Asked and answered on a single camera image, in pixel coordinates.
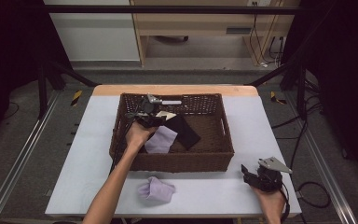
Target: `wall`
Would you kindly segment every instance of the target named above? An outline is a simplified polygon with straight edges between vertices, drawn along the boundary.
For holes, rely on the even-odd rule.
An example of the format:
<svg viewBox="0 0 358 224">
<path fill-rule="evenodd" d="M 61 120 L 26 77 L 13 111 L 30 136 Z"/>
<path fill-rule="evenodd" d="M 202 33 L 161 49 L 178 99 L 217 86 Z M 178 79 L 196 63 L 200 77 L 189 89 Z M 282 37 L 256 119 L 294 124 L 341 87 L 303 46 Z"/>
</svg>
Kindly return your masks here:
<svg viewBox="0 0 358 224">
<path fill-rule="evenodd" d="M 46 5 L 129 5 L 127 0 L 44 0 Z M 131 14 L 55 14 L 71 61 L 139 61 Z"/>
</svg>

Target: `human arm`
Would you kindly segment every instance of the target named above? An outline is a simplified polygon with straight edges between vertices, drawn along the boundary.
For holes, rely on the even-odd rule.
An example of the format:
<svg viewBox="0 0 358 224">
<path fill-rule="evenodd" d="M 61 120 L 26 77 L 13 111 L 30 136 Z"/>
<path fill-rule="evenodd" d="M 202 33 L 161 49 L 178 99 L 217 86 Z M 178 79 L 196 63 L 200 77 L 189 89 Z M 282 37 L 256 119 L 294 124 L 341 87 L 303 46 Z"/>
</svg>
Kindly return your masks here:
<svg viewBox="0 0 358 224">
<path fill-rule="evenodd" d="M 255 195 L 257 195 L 261 210 L 263 210 L 268 224 L 281 223 L 282 210 L 285 204 L 283 195 L 278 190 L 275 192 L 265 192 L 254 187 L 252 189 Z"/>
<path fill-rule="evenodd" d="M 156 129 L 146 129 L 138 122 L 133 122 L 126 134 L 127 147 L 124 154 L 94 197 L 83 223 L 110 223 L 132 162 L 149 135 L 155 132 Z"/>
</svg>

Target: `black cloth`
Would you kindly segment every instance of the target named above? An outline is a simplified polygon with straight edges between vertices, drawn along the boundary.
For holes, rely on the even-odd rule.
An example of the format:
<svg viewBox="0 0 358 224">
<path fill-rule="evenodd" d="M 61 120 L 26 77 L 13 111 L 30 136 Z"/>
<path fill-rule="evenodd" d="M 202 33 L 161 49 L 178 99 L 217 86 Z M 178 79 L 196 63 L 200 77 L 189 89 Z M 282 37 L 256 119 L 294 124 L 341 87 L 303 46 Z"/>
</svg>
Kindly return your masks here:
<svg viewBox="0 0 358 224">
<path fill-rule="evenodd" d="M 178 133 L 176 140 L 180 142 L 187 150 L 199 142 L 200 136 L 187 124 L 182 115 L 165 121 L 164 126 Z"/>
</svg>

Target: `gray floor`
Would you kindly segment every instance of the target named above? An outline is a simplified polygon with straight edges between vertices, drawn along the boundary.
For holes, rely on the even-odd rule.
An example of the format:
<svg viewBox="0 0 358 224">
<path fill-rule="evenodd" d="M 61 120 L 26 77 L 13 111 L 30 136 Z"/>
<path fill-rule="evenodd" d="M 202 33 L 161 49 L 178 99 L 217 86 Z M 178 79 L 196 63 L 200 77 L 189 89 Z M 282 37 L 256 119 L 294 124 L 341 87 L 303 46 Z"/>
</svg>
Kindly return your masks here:
<svg viewBox="0 0 358 224">
<path fill-rule="evenodd" d="M 117 69 L 115 67 L 115 69 L 112 69 L 108 67 L 95 70 L 95 67 L 82 67 L 78 69 L 78 72 L 94 81 L 106 84 L 243 84 L 266 74 L 272 69 L 272 65 L 267 69 L 253 67 L 246 51 L 242 51 L 245 48 L 236 47 L 242 44 L 241 41 L 238 38 L 209 40 L 202 37 L 190 37 L 188 42 L 182 43 L 176 39 L 160 37 L 152 39 L 144 68 L 126 67 L 125 69 Z M 70 149 L 70 143 L 74 139 L 76 125 L 81 121 L 92 93 L 92 88 L 79 85 L 78 82 L 68 77 L 66 77 L 66 80 L 68 82 L 67 88 L 60 92 L 52 116 L 0 214 L 1 220 L 14 218 L 18 223 L 25 223 L 24 219 L 31 219 L 30 223 L 35 223 L 36 220 L 46 220 L 46 223 L 56 221 L 44 215 L 49 199 L 46 194 L 49 189 L 54 188 Z M 290 105 L 281 105 L 270 101 L 271 91 L 275 91 L 279 99 L 294 94 L 293 91 L 281 92 L 277 86 L 278 80 L 279 77 L 258 88 L 271 126 L 296 115 Z M 77 90 L 83 90 L 83 93 L 78 104 L 70 106 Z M 0 187 L 36 123 L 38 115 L 37 97 L 37 84 L 35 82 L 11 93 L 10 101 L 18 104 L 20 109 L 12 117 L 3 119 L 0 124 Z M 310 105 L 315 103 L 317 103 L 317 99 L 310 102 Z M 10 105 L 7 115 L 15 110 L 16 106 Z M 296 139 L 281 138 L 297 137 L 299 131 L 297 123 L 274 130 L 286 163 L 290 162 Z M 319 111 L 315 111 L 309 116 L 308 133 L 315 139 L 358 221 L 357 162 L 342 158 L 341 148 L 334 131 L 330 128 L 326 117 Z M 310 156 L 310 146 L 303 138 L 296 154 L 293 182 L 295 188 L 298 188 L 306 181 L 323 183 L 317 166 Z M 305 187 L 302 192 L 306 199 L 314 203 L 325 201 L 324 194 L 318 188 Z M 309 223 L 341 222 L 333 204 L 325 209 L 311 207 L 302 201 L 300 201 L 300 204 L 304 218 Z M 65 220 L 80 221 L 79 218 L 65 218 Z M 293 217 L 288 219 L 286 223 L 301 222 L 300 217 Z M 258 223 L 258 220 L 246 219 L 243 223 Z"/>
</svg>

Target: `human hand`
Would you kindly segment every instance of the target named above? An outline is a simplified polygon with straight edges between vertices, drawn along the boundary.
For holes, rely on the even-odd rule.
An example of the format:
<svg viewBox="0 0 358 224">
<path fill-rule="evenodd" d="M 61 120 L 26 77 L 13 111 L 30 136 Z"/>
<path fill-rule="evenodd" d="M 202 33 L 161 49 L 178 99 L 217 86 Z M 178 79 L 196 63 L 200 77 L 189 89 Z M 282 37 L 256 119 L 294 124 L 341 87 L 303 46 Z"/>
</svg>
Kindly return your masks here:
<svg viewBox="0 0 358 224">
<path fill-rule="evenodd" d="M 282 210 L 285 204 L 283 195 L 276 190 L 275 192 L 265 192 L 251 187 L 260 201 L 261 209 L 269 224 L 281 223 Z"/>
<path fill-rule="evenodd" d="M 137 121 L 134 121 L 126 134 L 127 150 L 138 150 L 145 144 L 150 134 L 154 133 L 158 127 L 145 128 Z"/>
</svg>

